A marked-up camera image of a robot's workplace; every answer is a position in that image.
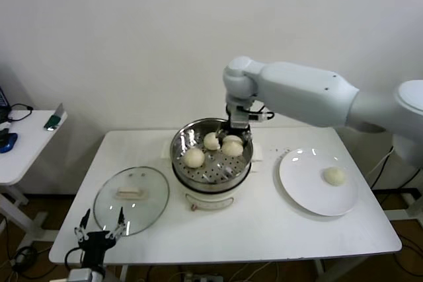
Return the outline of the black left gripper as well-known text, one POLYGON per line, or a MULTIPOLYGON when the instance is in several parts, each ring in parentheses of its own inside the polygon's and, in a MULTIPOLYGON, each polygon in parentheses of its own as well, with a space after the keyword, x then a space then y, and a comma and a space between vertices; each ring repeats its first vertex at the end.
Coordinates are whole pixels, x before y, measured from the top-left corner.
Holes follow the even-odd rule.
POLYGON ((79 226, 74 228, 80 249, 84 252, 82 267, 100 267, 106 252, 116 245, 116 239, 126 233, 123 207, 120 208, 118 222, 114 230, 86 232, 91 210, 87 209, 79 226))

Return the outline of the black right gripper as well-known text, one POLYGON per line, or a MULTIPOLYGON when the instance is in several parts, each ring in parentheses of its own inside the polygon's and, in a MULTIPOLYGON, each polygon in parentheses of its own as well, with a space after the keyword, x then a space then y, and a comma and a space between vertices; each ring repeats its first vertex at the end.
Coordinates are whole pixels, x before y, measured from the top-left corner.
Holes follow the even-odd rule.
MULTIPOLYGON (((242 133, 243 145, 248 145, 252 141, 250 131, 250 110, 241 106, 226 105, 225 111, 228 115, 228 130, 235 133, 242 133)), ((223 139, 227 135, 227 127, 221 126, 215 132, 218 139, 223 139)))

